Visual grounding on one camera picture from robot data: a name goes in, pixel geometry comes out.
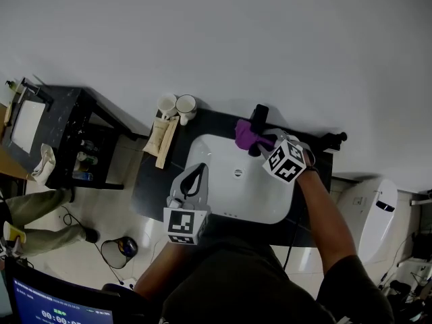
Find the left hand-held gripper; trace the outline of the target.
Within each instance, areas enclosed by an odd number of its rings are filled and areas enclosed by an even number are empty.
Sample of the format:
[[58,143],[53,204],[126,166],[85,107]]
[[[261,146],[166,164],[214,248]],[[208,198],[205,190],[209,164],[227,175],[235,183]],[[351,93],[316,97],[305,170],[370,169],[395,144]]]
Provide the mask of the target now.
[[188,167],[174,179],[163,209],[163,226],[170,242],[198,244],[211,213],[208,193],[209,168],[205,163]]

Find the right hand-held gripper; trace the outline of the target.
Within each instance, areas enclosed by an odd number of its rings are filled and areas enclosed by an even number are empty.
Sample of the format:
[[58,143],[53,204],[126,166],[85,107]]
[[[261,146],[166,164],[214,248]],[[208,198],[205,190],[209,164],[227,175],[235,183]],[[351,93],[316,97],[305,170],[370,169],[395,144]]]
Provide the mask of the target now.
[[308,167],[304,155],[308,154],[310,166],[313,166],[313,152],[310,146],[288,134],[280,128],[268,129],[258,135],[258,143],[248,150],[251,157],[264,156],[263,168],[274,178],[290,184]]

